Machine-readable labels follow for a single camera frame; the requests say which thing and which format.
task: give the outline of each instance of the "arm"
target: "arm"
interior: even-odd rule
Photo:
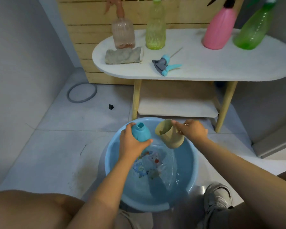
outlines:
[[[131,134],[134,124],[128,124],[121,132],[118,162],[75,215],[67,229],[112,228],[128,172],[136,158],[153,142],[151,139],[138,142]]]
[[[172,123],[269,227],[286,228],[286,181],[209,140],[199,121],[187,120],[189,126]]]

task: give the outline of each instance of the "black spray top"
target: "black spray top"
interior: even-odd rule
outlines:
[[[212,4],[215,1],[216,0],[211,0],[207,6],[209,6],[210,4]],[[234,4],[235,4],[235,0],[226,0],[226,2],[224,3],[224,8],[226,8],[226,9],[233,8]]]

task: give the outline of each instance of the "blue plastic basin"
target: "blue plastic basin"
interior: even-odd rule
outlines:
[[[159,212],[173,207],[181,198],[187,197],[194,186],[198,173],[198,155],[194,145],[185,138],[177,149],[169,149],[155,134],[156,126],[164,119],[145,117],[133,122],[144,123],[150,130],[154,142],[143,151],[146,155],[135,164],[144,167],[143,177],[135,168],[128,173],[122,201],[140,211]],[[126,125],[111,139],[105,157],[106,175],[119,157],[119,137]],[[154,166],[154,160],[160,163]]]

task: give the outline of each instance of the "oval tabletop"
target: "oval tabletop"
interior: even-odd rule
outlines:
[[[96,67],[104,73],[125,79],[154,80],[212,80],[212,81],[268,81],[286,77],[286,44],[266,36],[254,50],[235,46],[232,37],[221,50],[205,48],[201,41],[206,29],[166,30],[165,47],[150,50],[145,46],[145,30],[136,30],[136,47],[143,47],[143,61],[131,64],[105,64],[108,49],[114,49],[112,36],[98,44],[92,53]],[[159,60],[164,54],[174,55],[169,64],[182,63],[182,67],[162,76],[152,59]]]

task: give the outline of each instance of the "blue bottle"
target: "blue bottle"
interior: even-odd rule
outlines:
[[[131,133],[140,142],[147,141],[152,137],[148,127],[141,122],[131,127]]]

